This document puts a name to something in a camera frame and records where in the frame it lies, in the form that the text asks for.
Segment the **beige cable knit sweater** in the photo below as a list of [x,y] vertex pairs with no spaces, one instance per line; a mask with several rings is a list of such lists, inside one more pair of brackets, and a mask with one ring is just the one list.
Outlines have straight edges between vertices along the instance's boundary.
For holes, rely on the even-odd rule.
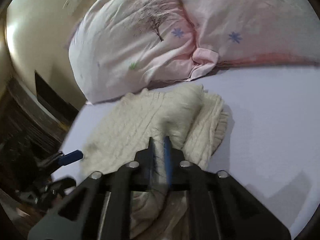
[[221,96],[201,85],[181,85],[169,92],[144,89],[122,97],[93,129],[83,148],[84,176],[116,171],[154,140],[151,189],[132,195],[132,239],[188,239],[187,197],[183,192],[168,192],[163,140],[168,136],[187,160],[206,169],[226,134],[224,104]]

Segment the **wooden nightstand with clutter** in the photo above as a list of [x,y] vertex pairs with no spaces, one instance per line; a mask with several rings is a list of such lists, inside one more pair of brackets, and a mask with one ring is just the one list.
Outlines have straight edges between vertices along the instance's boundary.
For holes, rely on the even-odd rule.
[[65,102],[39,74],[33,94],[13,75],[1,96],[1,143],[12,139],[37,160],[57,153],[79,111]]

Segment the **lavender bed sheet mattress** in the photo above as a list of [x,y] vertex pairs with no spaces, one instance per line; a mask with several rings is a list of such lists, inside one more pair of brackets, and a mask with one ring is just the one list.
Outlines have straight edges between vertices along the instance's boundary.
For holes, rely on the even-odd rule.
[[196,84],[229,114],[208,170],[231,174],[297,237],[319,206],[319,68],[231,68]]

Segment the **left pink floral pillow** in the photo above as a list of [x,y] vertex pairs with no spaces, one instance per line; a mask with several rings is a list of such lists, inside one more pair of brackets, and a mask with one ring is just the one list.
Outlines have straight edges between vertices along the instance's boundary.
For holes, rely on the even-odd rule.
[[181,0],[97,0],[79,23],[68,53],[76,83],[91,103],[153,83],[197,79],[219,59],[197,44]]

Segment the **pink floral pillow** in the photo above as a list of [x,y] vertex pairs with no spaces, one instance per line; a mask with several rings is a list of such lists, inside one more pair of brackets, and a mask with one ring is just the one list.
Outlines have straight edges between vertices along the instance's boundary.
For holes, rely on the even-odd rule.
[[181,0],[97,0],[79,23],[68,53],[76,83],[91,103],[153,83],[197,79],[219,59],[197,44]]
[[308,0],[181,0],[199,63],[319,64],[319,18]]

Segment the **right pink floral pillow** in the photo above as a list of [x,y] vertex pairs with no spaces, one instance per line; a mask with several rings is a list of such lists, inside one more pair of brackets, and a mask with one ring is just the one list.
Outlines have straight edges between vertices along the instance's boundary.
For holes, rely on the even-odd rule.
[[319,18],[308,0],[181,0],[199,63],[319,64]]

